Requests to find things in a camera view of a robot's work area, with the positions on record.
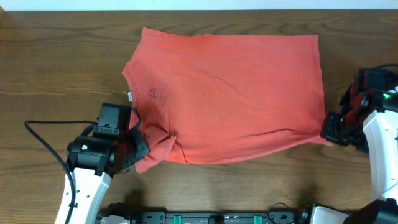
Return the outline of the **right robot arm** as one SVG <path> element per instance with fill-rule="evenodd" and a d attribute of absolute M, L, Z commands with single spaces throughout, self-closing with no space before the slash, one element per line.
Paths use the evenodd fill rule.
<path fill-rule="evenodd" d="M 310 223 L 397 223 L 397 65 L 360 69 L 320 136 L 369 155 L 371 201 L 345 213 L 315 205 Z"/>

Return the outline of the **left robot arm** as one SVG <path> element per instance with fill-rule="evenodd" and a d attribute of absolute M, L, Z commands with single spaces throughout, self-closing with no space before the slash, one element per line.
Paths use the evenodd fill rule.
<path fill-rule="evenodd" d="M 67 174 L 56 223 L 98 223 L 114 175 L 149 153 L 138 127 L 125 133 L 92 124 L 67 147 Z"/>

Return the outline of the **red t-shirt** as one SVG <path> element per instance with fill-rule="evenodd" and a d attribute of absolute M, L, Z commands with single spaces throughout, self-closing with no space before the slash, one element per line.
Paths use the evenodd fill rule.
<path fill-rule="evenodd" d="M 325 143 L 315 35 L 143 28 L 123 76 L 150 150 L 136 163 L 139 173 L 162 161 L 226 164 Z"/>

